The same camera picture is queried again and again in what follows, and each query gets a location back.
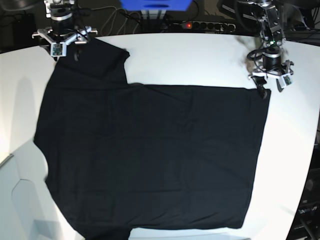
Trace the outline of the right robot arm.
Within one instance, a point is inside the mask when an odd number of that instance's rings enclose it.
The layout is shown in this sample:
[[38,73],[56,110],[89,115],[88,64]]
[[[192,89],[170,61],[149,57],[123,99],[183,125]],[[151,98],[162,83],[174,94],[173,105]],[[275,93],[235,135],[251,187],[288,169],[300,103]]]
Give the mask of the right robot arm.
[[45,0],[46,18],[50,26],[35,31],[31,37],[39,40],[39,46],[55,60],[67,56],[70,45],[76,45],[75,60],[80,58],[80,46],[90,42],[90,34],[98,30],[85,25],[83,17],[91,13],[80,8],[77,0]]

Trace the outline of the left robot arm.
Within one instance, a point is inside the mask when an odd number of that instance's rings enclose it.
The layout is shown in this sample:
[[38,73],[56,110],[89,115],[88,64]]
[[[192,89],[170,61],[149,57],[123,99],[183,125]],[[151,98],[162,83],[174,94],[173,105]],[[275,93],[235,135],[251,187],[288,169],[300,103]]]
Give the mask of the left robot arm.
[[234,2],[236,19],[247,31],[250,28],[243,21],[239,10],[240,4],[255,6],[251,14],[257,22],[260,46],[250,51],[246,59],[254,63],[248,78],[254,82],[259,96],[264,100],[268,96],[264,87],[268,79],[276,80],[279,92],[292,84],[294,63],[282,59],[286,37],[277,6],[271,0],[236,0]]

